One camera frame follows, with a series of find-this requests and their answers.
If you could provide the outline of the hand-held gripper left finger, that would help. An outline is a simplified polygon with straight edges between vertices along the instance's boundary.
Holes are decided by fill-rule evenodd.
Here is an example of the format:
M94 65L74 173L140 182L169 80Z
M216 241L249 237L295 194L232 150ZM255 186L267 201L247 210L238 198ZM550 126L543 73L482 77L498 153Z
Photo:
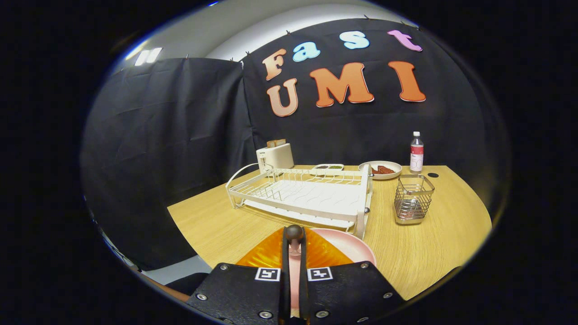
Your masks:
M186 302L233 325L285 325L291 317L289 245L295 227L283 227L235 264L219 263Z

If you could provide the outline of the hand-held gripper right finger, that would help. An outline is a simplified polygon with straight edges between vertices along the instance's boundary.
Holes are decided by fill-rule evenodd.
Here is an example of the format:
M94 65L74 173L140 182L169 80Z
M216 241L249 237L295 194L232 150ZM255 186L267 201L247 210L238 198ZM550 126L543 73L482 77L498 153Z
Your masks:
M404 307L361 239L306 228L296 263L296 303L308 325L367 325Z

